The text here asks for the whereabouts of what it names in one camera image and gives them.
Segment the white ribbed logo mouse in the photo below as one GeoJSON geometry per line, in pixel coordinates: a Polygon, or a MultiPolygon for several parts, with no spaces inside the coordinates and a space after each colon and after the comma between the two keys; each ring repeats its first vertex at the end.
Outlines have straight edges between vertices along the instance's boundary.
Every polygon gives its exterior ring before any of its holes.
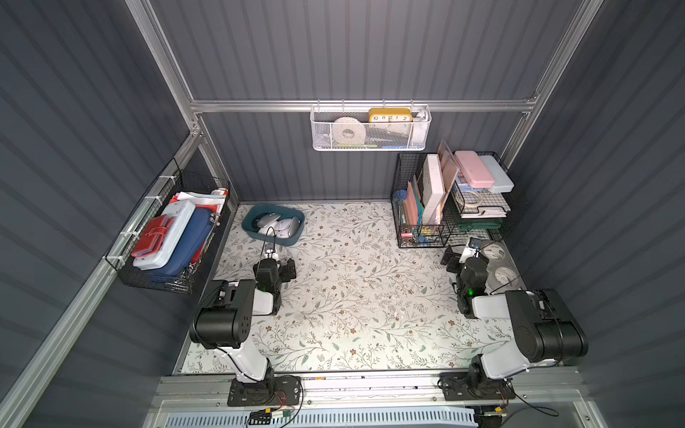
{"type": "Polygon", "coordinates": [[[280,239],[291,238],[297,233],[300,225],[301,221],[297,217],[280,219],[274,226],[276,237],[280,239]]]}

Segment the silver grey slim mouse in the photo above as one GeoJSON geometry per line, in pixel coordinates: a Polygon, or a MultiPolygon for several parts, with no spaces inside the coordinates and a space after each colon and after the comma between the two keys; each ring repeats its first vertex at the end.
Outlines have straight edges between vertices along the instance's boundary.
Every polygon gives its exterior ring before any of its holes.
{"type": "Polygon", "coordinates": [[[265,213],[258,219],[256,219],[255,226],[258,230],[268,231],[270,228],[274,228],[278,221],[280,221],[281,215],[275,212],[265,213]]]}

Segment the teal plastic storage box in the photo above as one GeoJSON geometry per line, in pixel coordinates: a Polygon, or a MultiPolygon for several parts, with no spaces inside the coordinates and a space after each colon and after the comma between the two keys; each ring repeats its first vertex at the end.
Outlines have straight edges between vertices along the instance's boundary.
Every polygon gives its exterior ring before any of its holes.
{"type": "Polygon", "coordinates": [[[299,241],[304,225],[303,212],[273,204],[254,205],[241,223],[242,229],[250,237],[286,247],[299,241]]]}

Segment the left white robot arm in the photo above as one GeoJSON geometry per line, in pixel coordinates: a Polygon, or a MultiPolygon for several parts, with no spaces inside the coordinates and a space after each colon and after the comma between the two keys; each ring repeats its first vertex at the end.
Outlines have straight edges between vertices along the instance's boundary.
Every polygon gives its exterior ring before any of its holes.
{"type": "Polygon", "coordinates": [[[254,317],[276,316],[282,285],[296,279],[293,260],[263,259],[253,266],[253,279],[215,280],[194,314],[190,340],[226,357],[237,381],[266,383],[273,376],[269,359],[250,338],[254,317]]]}

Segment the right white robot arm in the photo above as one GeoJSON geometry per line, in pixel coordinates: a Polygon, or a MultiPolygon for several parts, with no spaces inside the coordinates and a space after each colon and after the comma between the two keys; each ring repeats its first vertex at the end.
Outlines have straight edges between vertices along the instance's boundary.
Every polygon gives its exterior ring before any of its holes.
{"type": "Polygon", "coordinates": [[[452,284],[458,309],[467,319],[510,322],[514,338],[498,349],[476,355],[457,385],[481,395],[487,387],[504,386],[510,377],[530,368],[554,367],[589,350],[586,334],[561,296],[553,289],[487,292],[485,252],[493,243],[474,243],[456,253],[451,247],[441,264],[456,275],[452,284]]]}

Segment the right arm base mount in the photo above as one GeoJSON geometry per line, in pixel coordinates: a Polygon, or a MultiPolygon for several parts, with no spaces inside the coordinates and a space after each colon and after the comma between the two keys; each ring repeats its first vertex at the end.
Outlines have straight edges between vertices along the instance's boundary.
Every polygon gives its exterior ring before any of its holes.
{"type": "Polygon", "coordinates": [[[504,401],[515,399],[515,391],[504,380],[476,380],[466,373],[441,374],[437,387],[446,401],[504,401]]]}

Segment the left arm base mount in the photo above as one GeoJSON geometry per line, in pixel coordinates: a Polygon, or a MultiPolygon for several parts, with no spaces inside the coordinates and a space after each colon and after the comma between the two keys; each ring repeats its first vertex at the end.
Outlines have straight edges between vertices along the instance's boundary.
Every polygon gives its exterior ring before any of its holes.
{"type": "Polygon", "coordinates": [[[241,383],[233,380],[227,405],[230,408],[297,406],[302,398],[301,378],[271,376],[258,383],[241,383]]]}

